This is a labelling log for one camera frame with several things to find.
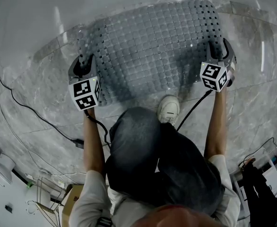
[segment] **marble tile floor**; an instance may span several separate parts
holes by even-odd
[[[226,160],[231,172],[244,156],[268,138],[274,136],[277,141],[277,13],[235,2],[212,2],[219,12],[224,36],[231,43],[237,57],[236,80],[228,89],[227,97]],[[7,67],[0,73],[3,82],[13,88],[16,99],[37,110],[43,118],[71,138],[83,137],[83,114],[77,111],[67,90],[67,71],[78,55],[75,34],[79,26],[51,40],[31,57],[26,66]],[[178,126],[205,92],[202,83],[196,82],[187,87],[98,107],[96,116],[109,130],[125,109],[143,106],[156,111],[165,95],[176,95],[181,102]],[[180,133],[190,138],[201,151],[205,146],[213,103],[214,94],[211,94],[180,129]],[[41,157],[31,153],[40,168],[56,175],[84,171],[83,150],[76,148],[31,111],[18,106],[1,84],[0,105],[20,140],[30,151]],[[102,128],[99,130],[104,143],[104,131]],[[272,147],[272,143],[268,142],[265,147]],[[28,151],[10,132],[1,111],[0,151],[15,161],[19,172],[33,177],[49,177],[38,171]],[[108,158],[110,153],[107,146],[104,146],[104,152]],[[54,178],[67,183],[84,182],[81,174]]]

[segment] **white shoe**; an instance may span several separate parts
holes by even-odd
[[[170,123],[173,126],[180,114],[180,102],[175,96],[166,96],[157,109],[157,118],[161,123]]]

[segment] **person's left arm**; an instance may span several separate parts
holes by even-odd
[[[88,111],[95,118],[94,110]],[[105,159],[95,122],[84,116],[84,165],[87,171],[85,184],[73,206],[70,227],[110,226],[110,207],[105,184]]]

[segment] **dark pants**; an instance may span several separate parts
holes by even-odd
[[[221,202],[225,189],[217,168],[154,112],[141,107],[125,111],[110,138],[106,171],[112,189],[157,207],[181,204],[209,215]]]
[[[277,223],[277,199],[267,186],[266,178],[252,162],[244,168],[242,177],[250,210],[251,227],[274,227]]]

